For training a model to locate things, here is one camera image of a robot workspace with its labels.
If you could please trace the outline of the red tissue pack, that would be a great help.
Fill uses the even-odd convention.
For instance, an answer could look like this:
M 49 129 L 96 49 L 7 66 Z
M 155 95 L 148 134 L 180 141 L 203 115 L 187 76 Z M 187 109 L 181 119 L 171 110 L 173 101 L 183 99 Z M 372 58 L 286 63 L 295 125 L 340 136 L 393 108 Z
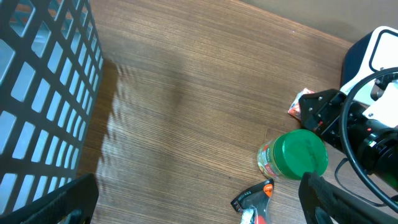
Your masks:
M 299 105 L 299 99 L 303 95 L 312 94 L 312 93 L 314 93 L 314 91 L 309 90 L 307 88 L 304 88 L 301 92 L 297 93 L 294 101 L 292 102 L 292 104 L 288 110 L 288 114 L 300 121 L 301 120 L 301 109 L 300 109 L 300 105 Z

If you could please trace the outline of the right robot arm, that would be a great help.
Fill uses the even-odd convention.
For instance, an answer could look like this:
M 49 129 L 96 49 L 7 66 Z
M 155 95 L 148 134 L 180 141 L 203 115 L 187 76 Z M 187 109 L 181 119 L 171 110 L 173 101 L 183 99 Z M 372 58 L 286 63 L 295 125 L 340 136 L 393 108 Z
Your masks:
M 303 128 L 341 152 L 345 150 L 339 119 L 345 99 L 344 93 L 329 89 L 304 94 L 298 100 Z M 367 175 L 374 174 L 397 189 L 397 129 L 365 117 L 364 111 L 363 105 L 352 102 L 347 118 L 348 141 Z

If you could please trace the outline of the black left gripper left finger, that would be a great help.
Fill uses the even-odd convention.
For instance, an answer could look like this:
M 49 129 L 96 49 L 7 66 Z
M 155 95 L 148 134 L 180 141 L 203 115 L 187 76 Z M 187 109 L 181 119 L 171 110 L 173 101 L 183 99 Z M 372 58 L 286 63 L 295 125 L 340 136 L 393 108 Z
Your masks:
M 90 223 L 99 197 L 92 173 L 1 218 L 4 224 Z

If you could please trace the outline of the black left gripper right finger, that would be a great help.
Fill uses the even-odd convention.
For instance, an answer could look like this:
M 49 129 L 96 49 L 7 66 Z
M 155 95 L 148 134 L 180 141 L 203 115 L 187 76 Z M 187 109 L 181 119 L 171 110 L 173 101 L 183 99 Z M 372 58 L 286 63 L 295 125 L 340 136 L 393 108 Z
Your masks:
M 309 224 L 397 224 L 397 219 L 327 182 L 316 172 L 302 176 L 298 196 Z

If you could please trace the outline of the green lid jar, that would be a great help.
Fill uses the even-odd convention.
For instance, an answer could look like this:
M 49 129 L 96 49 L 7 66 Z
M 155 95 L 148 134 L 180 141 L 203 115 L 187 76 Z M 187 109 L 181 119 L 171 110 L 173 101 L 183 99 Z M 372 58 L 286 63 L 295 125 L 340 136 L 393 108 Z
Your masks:
M 306 172 L 322 175 L 328 167 L 328 152 L 316 134 L 296 129 L 264 143 L 257 165 L 269 179 L 300 180 Z

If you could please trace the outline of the red black snack pouch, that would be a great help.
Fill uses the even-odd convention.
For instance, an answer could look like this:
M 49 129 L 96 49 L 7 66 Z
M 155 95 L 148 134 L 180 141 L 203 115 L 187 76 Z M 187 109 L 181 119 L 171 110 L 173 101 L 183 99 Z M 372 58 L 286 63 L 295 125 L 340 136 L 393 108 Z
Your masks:
M 274 191 L 274 180 L 267 179 L 242 191 L 232 201 L 231 206 L 242 213 L 240 224 L 270 223 L 269 202 Z

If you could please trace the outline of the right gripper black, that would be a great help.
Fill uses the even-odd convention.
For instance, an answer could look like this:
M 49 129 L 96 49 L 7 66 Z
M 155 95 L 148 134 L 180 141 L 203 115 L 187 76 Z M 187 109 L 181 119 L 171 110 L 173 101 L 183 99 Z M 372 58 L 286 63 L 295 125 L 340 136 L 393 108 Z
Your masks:
M 298 102 L 301 110 L 301 124 L 323 141 L 344 152 L 339 129 L 340 113 L 346 95 L 339 90 L 329 89 L 318 93 L 304 94 Z M 354 152 L 371 152 L 372 147 L 365 141 L 370 135 L 365 127 L 367 118 L 363 115 L 366 107 L 353 102 L 349 108 L 347 132 Z

